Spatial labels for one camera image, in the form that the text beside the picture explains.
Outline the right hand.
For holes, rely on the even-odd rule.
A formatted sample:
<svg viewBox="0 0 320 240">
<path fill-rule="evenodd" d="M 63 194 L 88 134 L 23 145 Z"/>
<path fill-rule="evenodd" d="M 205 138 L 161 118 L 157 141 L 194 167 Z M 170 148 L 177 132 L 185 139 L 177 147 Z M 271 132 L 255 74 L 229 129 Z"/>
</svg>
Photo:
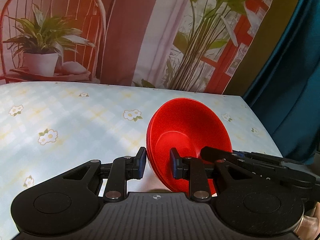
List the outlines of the right hand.
<svg viewBox="0 0 320 240">
<path fill-rule="evenodd" d="M 316 203 L 312 217 L 303 217 L 296 235 L 302 240 L 319 239 L 319 202 Z"/>
</svg>

